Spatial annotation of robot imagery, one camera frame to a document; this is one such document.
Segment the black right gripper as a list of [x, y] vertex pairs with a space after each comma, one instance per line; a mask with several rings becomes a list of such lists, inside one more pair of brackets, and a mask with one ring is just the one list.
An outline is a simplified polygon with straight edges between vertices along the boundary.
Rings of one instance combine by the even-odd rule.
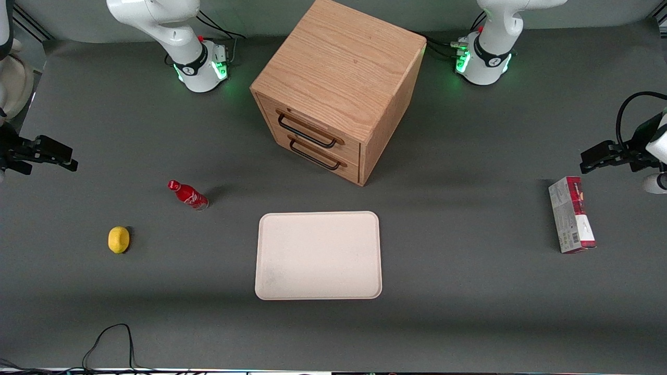
[[32, 165], [25, 161], [36, 160], [36, 163], [53, 164], [69, 171], [78, 168], [71, 147], [45, 135], [39, 135], [35, 141], [22, 138], [7, 122], [2, 122], [1, 126], [1, 159], [3, 172], [10, 169], [23, 175], [30, 175], [32, 171]]

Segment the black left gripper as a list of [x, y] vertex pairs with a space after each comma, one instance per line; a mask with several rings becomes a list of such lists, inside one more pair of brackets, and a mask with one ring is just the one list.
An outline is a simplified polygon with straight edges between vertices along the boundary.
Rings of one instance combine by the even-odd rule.
[[[639, 125], [627, 146], [641, 157], [650, 156], [658, 160], [631, 162], [632, 172], [639, 172], [647, 168], [665, 172], [665, 163], [662, 163], [665, 162], [665, 114], [657, 114]], [[583, 174], [606, 166], [620, 166], [628, 163], [623, 147], [613, 141], [600, 142], [581, 152], [580, 157], [580, 171]]]

